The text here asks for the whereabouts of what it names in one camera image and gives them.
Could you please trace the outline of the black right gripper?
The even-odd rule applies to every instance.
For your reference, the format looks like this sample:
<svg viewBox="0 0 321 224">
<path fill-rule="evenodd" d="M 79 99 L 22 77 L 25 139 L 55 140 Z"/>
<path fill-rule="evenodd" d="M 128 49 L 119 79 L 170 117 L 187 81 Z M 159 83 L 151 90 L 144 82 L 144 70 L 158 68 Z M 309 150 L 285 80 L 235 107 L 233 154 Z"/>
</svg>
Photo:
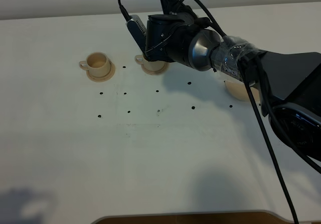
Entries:
<svg viewBox="0 0 321 224">
<path fill-rule="evenodd" d="M 145 57 L 149 61 L 173 62 L 167 47 L 176 45 L 175 34 L 192 25 L 198 16 L 184 0 L 160 0 L 164 14 L 149 15 L 147 21 Z"/>
</svg>

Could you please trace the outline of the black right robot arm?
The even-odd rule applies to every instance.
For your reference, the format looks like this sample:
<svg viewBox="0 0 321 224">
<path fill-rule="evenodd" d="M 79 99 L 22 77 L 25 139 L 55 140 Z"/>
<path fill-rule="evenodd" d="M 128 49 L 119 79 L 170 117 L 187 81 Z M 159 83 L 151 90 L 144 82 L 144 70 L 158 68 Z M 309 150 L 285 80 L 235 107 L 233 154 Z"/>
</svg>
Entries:
<svg viewBox="0 0 321 224">
<path fill-rule="evenodd" d="M 160 0 L 147 22 L 145 56 L 198 71 L 220 71 L 259 92 L 261 113 L 277 137 L 320 170 L 320 53 L 279 54 L 227 36 L 211 14 L 183 0 Z"/>
</svg>

